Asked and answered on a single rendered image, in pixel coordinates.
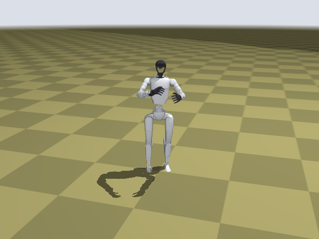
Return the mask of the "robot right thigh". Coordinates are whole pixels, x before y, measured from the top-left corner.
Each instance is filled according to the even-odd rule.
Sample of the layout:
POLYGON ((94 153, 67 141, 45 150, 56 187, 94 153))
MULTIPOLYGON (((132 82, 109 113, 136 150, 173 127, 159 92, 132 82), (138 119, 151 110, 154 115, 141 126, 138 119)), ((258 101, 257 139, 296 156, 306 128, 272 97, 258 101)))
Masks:
POLYGON ((153 113, 145 116, 145 133, 146 133, 146 145, 153 145, 152 134, 153 134, 153 113))

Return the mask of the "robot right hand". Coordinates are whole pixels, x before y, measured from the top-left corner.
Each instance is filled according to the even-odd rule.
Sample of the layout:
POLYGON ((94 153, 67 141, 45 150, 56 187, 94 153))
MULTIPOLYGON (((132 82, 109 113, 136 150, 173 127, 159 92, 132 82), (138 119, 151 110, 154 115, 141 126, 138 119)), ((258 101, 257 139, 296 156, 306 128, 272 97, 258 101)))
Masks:
POLYGON ((163 92, 161 92, 161 91, 164 92, 164 88, 162 88, 162 87, 157 87, 157 88, 155 88, 154 90, 151 90, 151 91, 150 91, 149 96, 153 96, 153 95, 155 95, 155 94, 161 95, 160 93, 163 94, 163 92), (162 89, 163 89, 163 90, 162 90, 162 89))

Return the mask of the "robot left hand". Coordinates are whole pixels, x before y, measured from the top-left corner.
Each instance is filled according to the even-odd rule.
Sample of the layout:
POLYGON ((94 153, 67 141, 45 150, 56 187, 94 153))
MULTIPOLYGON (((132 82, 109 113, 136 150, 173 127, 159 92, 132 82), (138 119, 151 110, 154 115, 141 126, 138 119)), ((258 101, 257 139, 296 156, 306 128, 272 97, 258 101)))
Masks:
MULTIPOLYGON (((172 99, 176 99, 176 100, 173 100, 173 102, 174 102, 174 101, 177 101, 177 102, 175 102, 175 103, 178 103, 178 102, 181 100, 181 95, 178 95, 177 93, 173 93, 173 94, 175 94, 175 95, 172 96, 172 97, 175 97, 175 96, 176 96, 175 98, 172 98, 172 99)), ((175 104, 175 103, 174 103, 174 104, 175 104)))

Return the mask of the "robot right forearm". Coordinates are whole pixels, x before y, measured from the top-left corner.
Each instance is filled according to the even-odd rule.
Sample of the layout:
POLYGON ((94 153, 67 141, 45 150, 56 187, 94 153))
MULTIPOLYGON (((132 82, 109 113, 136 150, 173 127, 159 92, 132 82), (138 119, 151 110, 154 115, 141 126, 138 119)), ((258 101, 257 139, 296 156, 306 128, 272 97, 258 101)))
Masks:
POLYGON ((137 92, 137 96, 141 96, 141 98, 150 97, 150 96, 149 96, 150 91, 151 91, 151 90, 145 91, 145 92, 144 92, 144 91, 139 91, 139 92, 137 92))

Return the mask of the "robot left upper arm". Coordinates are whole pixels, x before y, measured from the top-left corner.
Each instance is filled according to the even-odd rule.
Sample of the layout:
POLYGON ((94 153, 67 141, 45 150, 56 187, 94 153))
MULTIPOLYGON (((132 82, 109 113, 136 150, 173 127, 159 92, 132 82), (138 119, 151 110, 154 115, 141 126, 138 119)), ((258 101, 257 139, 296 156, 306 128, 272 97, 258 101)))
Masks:
POLYGON ((178 85, 177 81, 175 79, 169 79, 169 81, 170 81, 170 86, 172 86, 178 94, 181 94, 182 90, 180 86, 178 85))

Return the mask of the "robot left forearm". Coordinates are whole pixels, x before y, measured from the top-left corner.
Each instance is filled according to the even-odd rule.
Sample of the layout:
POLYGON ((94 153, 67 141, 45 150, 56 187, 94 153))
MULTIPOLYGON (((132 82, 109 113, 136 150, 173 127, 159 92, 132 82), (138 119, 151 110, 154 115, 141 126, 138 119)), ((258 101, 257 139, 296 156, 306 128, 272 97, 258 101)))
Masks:
POLYGON ((180 95, 181 95, 181 100, 184 100, 185 94, 182 92, 180 95))

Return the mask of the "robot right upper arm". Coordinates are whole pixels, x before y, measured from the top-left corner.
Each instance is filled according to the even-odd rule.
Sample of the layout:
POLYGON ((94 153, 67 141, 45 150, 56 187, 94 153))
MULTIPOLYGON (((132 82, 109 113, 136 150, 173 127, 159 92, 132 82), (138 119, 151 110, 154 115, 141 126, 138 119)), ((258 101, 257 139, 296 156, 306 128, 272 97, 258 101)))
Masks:
MULTIPOLYGON (((145 91, 149 84, 151 84, 151 78, 145 78, 139 88, 139 91, 145 91)), ((137 97, 142 99, 141 96, 137 96, 137 97)))

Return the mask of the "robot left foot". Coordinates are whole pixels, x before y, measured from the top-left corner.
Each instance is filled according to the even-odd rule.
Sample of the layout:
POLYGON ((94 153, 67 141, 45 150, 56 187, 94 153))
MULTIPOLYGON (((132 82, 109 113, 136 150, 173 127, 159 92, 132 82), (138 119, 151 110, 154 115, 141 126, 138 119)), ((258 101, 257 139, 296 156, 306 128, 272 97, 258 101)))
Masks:
POLYGON ((166 165, 164 164, 164 168, 165 168, 166 172, 170 172, 171 171, 171 169, 170 169, 168 164, 166 164, 166 165))

